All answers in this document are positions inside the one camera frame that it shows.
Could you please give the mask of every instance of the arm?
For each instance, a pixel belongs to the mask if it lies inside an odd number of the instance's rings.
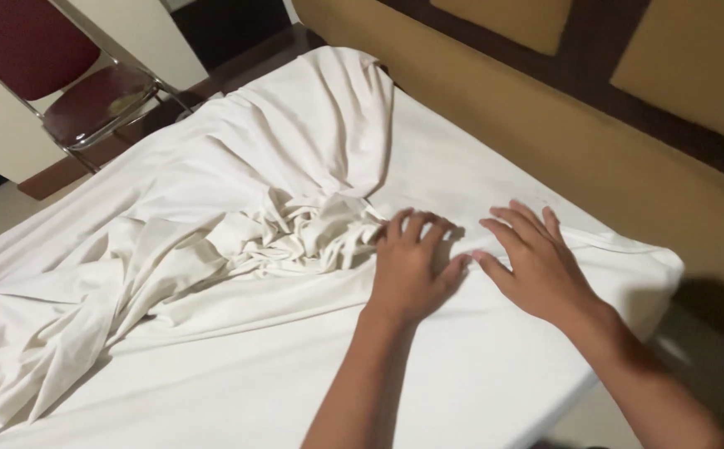
[[[421,239],[428,222],[432,225]],[[302,448],[391,445],[412,336],[420,321],[456,289],[470,261],[459,256],[441,273],[431,272],[436,248],[453,228],[448,220],[427,212],[412,214],[411,209],[398,212],[383,228],[373,292]]]
[[[543,224],[525,205],[492,208],[481,220],[509,255],[508,270],[485,252],[473,258],[518,307],[559,328],[594,369],[645,449],[724,449],[724,432],[596,296],[545,208]]]

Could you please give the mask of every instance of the forearm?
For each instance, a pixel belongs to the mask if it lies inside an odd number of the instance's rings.
[[[363,311],[303,448],[367,449],[380,446],[391,393],[399,390],[414,326]]]
[[[708,410],[664,370],[616,311],[594,301],[560,325],[612,395],[645,449],[722,449]]]

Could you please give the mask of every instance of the fitted sheet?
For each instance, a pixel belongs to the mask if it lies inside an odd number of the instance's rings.
[[[634,332],[652,331],[682,270],[673,253],[616,236],[399,90],[391,117],[383,182],[367,196],[378,213],[389,216],[407,205],[432,210],[464,228],[452,253],[484,248],[503,257],[497,241],[477,226],[488,207],[511,198],[536,210],[551,205],[595,290]],[[62,257],[103,225],[116,205],[100,209],[97,198],[106,204],[120,198],[117,209],[131,207],[137,197],[126,195],[127,188],[164,163],[152,148],[194,138],[187,134],[197,133],[198,118],[156,133],[1,236],[0,281],[36,270],[38,247],[45,258]],[[147,210],[176,217],[220,204],[220,190],[199,186],[197,171],[182,175],[192,180],[188,188],[168,190]],[[196,191],[203,196],[194,199]],[[374,263],[373,257],[297,283],[315,296],[342,298],[347,307],[185,343],[118,342],[43,418],[2,432],[0,447],[296,447],[350,342]],[[293,288],[287,278],[267,282],[271,291]],[[418,329],[395,445],[526,447],[594,381],[560,332],[516,309],[473,266],[459,291]]]

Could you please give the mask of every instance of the red chair seat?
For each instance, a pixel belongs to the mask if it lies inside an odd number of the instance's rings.
[[[79,81],[43,114],[43,126],[64,146],[74,146],[156,90],[147,73],[125,64],[98,70]]]

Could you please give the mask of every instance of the hand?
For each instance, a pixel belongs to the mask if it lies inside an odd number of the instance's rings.
[[[405,231],[403,221],[409,217]],[[423,226],[431,227],[423,239]],[[435,274],[431,260],[445,234],[456,226],[431,212],[403,209],[382,228],[377,242],[376,278],[365,311],[400,324],[417,324],[442,305],[462,281],[471,258],[460,255]]]
[[[480,221],[507,250],[512,269],[482,251],[474,251],[473,258],[517,307],[558,327],[575,311],[601,303],[564,243],[553,210],[542,209],[545,224],[516,200],[509,208],[489,212],[511,225],[492,218]]]

